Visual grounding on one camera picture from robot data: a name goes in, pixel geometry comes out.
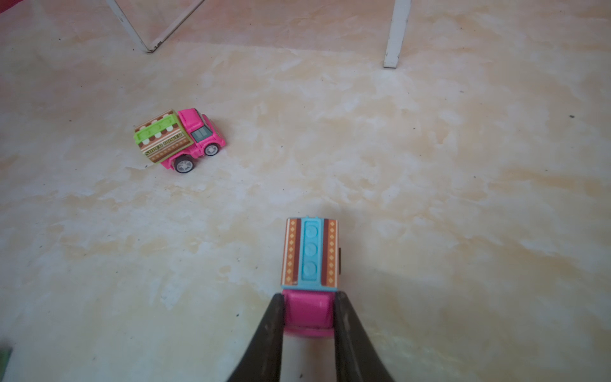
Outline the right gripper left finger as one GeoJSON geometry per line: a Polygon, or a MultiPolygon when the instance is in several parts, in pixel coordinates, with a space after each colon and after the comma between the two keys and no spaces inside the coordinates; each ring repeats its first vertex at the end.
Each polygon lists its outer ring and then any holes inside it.
{"type": "Polygon", "coordinates": [[[284,296],[275,294],[228,381],[280,381],[284,318],[284,296]]]}

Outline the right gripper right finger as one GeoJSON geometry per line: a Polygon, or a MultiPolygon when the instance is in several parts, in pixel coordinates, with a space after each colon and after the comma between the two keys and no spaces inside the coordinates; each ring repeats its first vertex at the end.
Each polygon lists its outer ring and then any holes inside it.
{"type": "Polygon", "coordinates": [[[343,291],[334,297],[334,345],[337,381],[394,381],[343,291]]]}

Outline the pink green truck toy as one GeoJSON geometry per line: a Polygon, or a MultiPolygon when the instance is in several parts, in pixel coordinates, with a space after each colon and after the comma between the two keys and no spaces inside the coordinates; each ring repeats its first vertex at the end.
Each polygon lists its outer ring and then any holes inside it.
{"type": "Polygon", "coordinates": [[[152,163],[189,173],[201,157],[212,157],[226,140],[208,116],[195,108],[170,109],[135,128],[135,144],[152,163]]]}

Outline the wooden two-tier shelf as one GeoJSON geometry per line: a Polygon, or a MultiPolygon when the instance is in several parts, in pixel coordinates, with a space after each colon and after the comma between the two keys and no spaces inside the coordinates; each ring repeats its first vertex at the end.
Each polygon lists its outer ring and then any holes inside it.
{"type": "Polygon", "coordinates": [[[396,68],[409,1],[109,1],[135,47],[169,42],[372,55],[396,68]]]}

